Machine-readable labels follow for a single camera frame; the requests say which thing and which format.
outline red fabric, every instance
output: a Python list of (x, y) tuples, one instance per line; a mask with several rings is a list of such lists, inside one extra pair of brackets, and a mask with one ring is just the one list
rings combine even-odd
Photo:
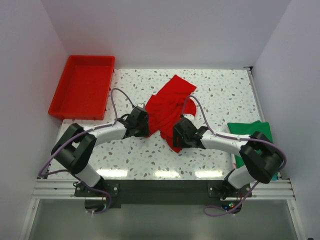
[[(160, 130), (161, 137), (176, 153), (181, 148), (173, 147), (173, 128), (180, 119), (186, 97), (195, 89), (196, 86), (174, 75), (156, 95), (151, 96), (145, 106), (149, 114), (150, 135)], [(196, 115), (196, 105), (191, 99), (188, 99), (184, 113)]]

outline white speckled tabletop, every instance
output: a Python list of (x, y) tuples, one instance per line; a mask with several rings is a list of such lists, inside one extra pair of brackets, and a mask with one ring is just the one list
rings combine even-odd
[[(174, 75), (196, 86), (193, 93), (201, 102), (211, 127), (227, 131), (227, 123), (251, 123), (259, 120), (254, 94), (246, 70), (203, 69), (116, 69), (111, 88), (124, 90), (133, 103), (147, 103)], [(118, 115), (129, 113), (129, 101), (114, 92)], [(59, 137), (72, 123), (82, 126), (111, 123), (115, 115), (110, 96), (104, 120), (63, 121)], [(203, 126), (197, 109), (194, 124)], [(180, 153), (170, 149), (156, 132), (149, 138), (127, 138), (105, 143), (94, 148), (89, 163), (104, 178), (126, 180), (196, 180), (223, 179), (232, 167), (229, 153), (214, 149), (185, 148)], [(50, 171), (63, 169), (53, 160)], [(50, 179), (73, 179), (66, 172), (49, 176)]]

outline green fabric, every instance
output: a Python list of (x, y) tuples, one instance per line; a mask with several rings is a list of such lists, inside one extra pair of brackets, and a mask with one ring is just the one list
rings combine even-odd
[[(268, 122), (261, 122), (261, 121), (255, 121), (253, 123), (232, 123), (229, 122), (228, 124), (230, 133), (232, 134), (239, 134), (239, 135), (245, 135), (245, 134), (253, 134), (254, 132), (258, 131), (263, 133), (272, 143), (274, 142), (272, 139), (272, 134), (270, 130), (270, 125)], [(243, 165), (245, 165), (244, 161), (241, 157), (235, 156), (235, 164), (236, 168), (240, 168)]]

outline white metal frame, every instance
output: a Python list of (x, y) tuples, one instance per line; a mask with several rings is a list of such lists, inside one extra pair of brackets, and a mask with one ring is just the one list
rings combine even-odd
[[(264, 122), (265, 117), (261, 109), (260, 101), (257, 95), (255, 83), (252, 77), (250, 69), (247, 69), (250, 83), (252, 86), (253, 95), (256, 101), (257, 109), (260, 119)], [(28, 240), (34, 224), (36, 213), (38, 210), (39, 202), (43, 199), (64, 199), (64, 200), (83, 200), (84, 197), (75, 197), (75, 187), (73, 183), (76, 179), (38, 179), (36, 181), (31, 202), (24, 220), (22, 231), (19, 240)], [(228, 197), (226, 201), (233, 201), (236, 198)], [(257, 200), (286, 200), (292, 223), (297, 235), (298, 240), (307, 240), (306, 233), (303, 228), (302, 221), (300, 219), (298, 209), (296, 206), (295, 195), (292, 189), (290, 180), (277, 180), (271, 181), (269, 184), (260, 183), (252, 191), (252, 197), (246, 199), (246, 201)]]

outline red tray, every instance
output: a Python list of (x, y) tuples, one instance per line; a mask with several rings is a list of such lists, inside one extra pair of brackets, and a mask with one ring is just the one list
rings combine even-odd
[(58, 119), (104, 119), (114, 65), (114, 56), (69, 56), (48, 113)]

